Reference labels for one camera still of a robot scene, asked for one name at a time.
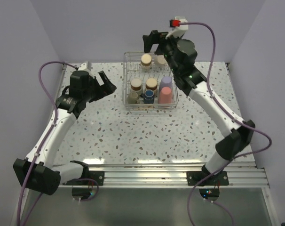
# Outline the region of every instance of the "blue mug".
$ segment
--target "blue mug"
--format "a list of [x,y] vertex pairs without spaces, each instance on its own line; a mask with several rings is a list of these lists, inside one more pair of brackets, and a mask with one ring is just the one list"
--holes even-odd
[[144,104],[153,104],[155,95],[153,90],[147,89],[144,94],[141,94],[141,97],[143,98]]

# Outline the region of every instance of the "terrazzo surface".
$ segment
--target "terrazzo surface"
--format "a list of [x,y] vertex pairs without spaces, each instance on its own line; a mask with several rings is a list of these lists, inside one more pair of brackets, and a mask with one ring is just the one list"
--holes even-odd
[[[195,65],[207,75],[209,62],[196,62]],[[122,102],[123,63],[96,63],[92,67],[95,75],[105,71],[118,88],[114,94],[87,104],[66,134],[55,165],[70,160],[88,164],[206,162],[214,154],[214,146],[223,136],[205,111],[182,91],[178,90],[179,102],[171,112],[131,114]],[[66,68],[60,93],[69,85],[72,71]],[[224,62],[214,63],[211,85],[240,115]],[[249,155],[237,161],[254,161],[254,157]]]

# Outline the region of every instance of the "wire basket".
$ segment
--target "wire basket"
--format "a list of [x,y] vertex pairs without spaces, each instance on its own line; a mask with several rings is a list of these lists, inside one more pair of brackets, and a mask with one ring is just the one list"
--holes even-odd
[[[124,71],[123,71],[123,103],[125,108],[131,113],[159,113],[171,111],[176,108],[178,104],[178,92],[175,82],[173,80],[172,72],[166,64],[164,67],[159,67],[154,64],[155,54],[150,52],[152,57],[151,69],[144,70],[141,68],[140,62],[144,52],[126,52],[124,53]],[[131,80],[139,78],[142,81],[143,89],[145,88],[146,81],[149,78],[157,80],[158,84],[164,76],[172,78],[172,103],[171,104],[158,104],[158,98],[155,97],[153,104],[128,104],[127,96],[131,90]]]

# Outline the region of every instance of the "red connector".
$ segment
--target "red connector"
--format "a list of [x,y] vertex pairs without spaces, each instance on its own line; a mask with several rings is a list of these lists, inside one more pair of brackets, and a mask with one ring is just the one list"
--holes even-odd
[[170,27],[179,27],[180,20],[170,20]]

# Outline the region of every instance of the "robotic arm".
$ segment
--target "robotic arm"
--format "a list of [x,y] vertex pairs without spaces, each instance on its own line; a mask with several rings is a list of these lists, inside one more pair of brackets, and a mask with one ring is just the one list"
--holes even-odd
[[91,64],[86,62],[81,64],[79,69],[72,73],[70,86],[66,87],[63,90],[63,94],[56,100],[58,115],[55,127],[41,147],[41,152],[38,156],[36,153],[37,148],[49,128],[54,124],[54,111],[50,122],[35,147],[27,154],[24,160],[16,159],[14,162],[13,168],[20,185],[24,182],[34,156],[37,156],[37,159],[26,184],[26,187],[31,190],[52,195],[60,184],[73,179],[89,178],[88,166],[83,162],[71,161],[66,165],[58,167],[53,167],[53,163],[56,152],[67,131],[86,108],[86,103],[97,101],[116,90],[116,86],[109,81],[103,71],[99,72],[104,82],[101,86],[96,77],[91,76],[90,71]]
[[[184,17],[176,17],[175,20],[187,22]],[[170,26],[174,27],[171,32],[151,31],[150,35],[144,35],[144,52],[150,52],[153,44],[158,44],[155,54],[164,55],[171,71],[174,75],[176,86],[196,101],[218,126],[224,139],[216,144],[216,152],[212,158],[202,167],[201,172],[194,174],[194,181],[200,181],[211,173],[219,170],[233,157],[250,144],[253,131],[238,125],[226,115],[212,99],[206,82],[206,77],[195,67],[197,57],[195,44],[190,40],[182,39],[188,30],[188,25],[174,26],[175,20],[170,21]],[[236,115],[212,90],[215,97],[222,106],[231,112],[238,121],[255,128],[255,124],[249,120],[244,121]]]

